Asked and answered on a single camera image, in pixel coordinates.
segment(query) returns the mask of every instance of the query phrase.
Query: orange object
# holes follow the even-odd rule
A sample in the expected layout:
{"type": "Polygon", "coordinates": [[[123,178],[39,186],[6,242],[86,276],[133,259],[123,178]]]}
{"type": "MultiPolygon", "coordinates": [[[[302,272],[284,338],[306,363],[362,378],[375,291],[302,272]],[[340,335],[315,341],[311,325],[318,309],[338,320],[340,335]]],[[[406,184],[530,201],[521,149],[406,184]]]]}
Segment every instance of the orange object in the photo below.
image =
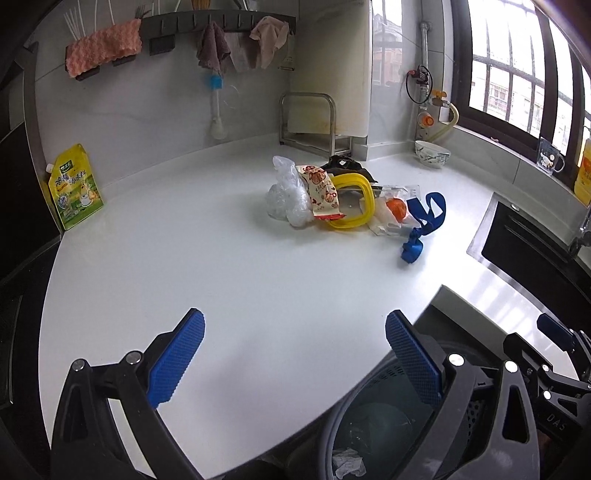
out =
{"type": "Polygon", "coordinates": [[[435,119],[428,112],[421,112],[418,115],[418,124],[423,128],[432,127],[435,125],[435,119]]]}
{"type": "Polygon", "coordinates": [[[386,201],[386,207],[390,209],[398,223],[402,223],[408,212],[406,202],[401,199],[389,199],[386,201]]]}

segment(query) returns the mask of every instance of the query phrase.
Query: yellow pouch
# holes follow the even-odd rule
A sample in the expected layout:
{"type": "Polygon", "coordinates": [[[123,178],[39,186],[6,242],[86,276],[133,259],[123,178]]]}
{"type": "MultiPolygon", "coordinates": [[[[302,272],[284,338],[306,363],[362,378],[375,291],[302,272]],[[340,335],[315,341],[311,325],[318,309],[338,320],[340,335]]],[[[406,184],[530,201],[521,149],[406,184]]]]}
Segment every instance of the yellow pouch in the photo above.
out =
{"type": "Polygon", "coordinates": [[[49,190],[65,230],[103,206],[82,145],[76,144],[61,153],[56,162],[48,166],[49,170],[49,190]]]}
{"type": "Polygon", "coordinates": [[[585,143],[583,161],[574,183],[574,194],[585,205],[591,202],[591,139],[585,143]]]}

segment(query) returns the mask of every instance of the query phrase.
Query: yellow hose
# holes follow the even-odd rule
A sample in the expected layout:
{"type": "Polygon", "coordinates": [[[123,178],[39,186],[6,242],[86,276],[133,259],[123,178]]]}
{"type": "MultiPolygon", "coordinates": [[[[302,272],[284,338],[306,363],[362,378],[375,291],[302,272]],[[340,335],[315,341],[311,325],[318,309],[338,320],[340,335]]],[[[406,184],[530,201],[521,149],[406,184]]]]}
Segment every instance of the yellow hose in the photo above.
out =
{"type": "Polygon", "coordinates": [[[450,103],[449,104],[449,108],[453,112],[453,119],[452,119],[452,121],[449,122],[445,127],[443,127],[439,132],[434,133],[430,137],[427,137],[427,139],[425,140],[425,142],[429,142],[429,143],[435,142],[435,140],[438,140],[442,136],[446,135],[448,132],[450,132],[452,130],[453,127],[455,127],[457,125],[457,122],[460,119],[460,112],[457,111],[457,108],[456,108],[456,106],[453,103],[450,103]]]}

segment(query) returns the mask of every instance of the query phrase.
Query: blue strap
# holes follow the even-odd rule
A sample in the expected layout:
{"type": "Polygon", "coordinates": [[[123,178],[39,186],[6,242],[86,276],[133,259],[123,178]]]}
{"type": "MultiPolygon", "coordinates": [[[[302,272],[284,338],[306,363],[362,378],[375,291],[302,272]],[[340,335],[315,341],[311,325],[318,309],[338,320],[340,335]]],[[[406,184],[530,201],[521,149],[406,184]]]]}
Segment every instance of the blue strap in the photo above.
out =
{"type": "Polygon", "coordinates": [[[402,259],[409,264],[416,262],[417,258],[419,258],[423,252],[423,242],[421,242],[419,238],[423,235],[433,233],[441,227],[445,221],[446,203],[443,195],[439,192],[429,193],[427,194],[426,201],[429,206],[428,212],[425,211],[425,208],[423,208],[423,205],[418,198],[413,198],[407,201],[408,211],[414,219],[422,225],[421,228],[413,228],[413,231],[408,237],[408,242],[402,246],[402,259]],[[435,216],[433,213],[431,201],[434,201],[441,209],[441,213],[438,216],[435,216]]]}

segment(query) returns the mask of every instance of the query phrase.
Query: seasoning pouch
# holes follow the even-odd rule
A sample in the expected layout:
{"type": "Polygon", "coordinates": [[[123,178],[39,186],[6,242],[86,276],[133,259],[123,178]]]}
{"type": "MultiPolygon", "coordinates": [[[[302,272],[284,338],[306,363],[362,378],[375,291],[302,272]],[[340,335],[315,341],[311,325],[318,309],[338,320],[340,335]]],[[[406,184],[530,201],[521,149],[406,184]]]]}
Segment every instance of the seasoning pouch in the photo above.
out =
{"type": "Polygon", "coordinates": [[[103,206],[84,147],[76,144],[61,153],[50,171],[49,190],[65,230],[103,206]]]}

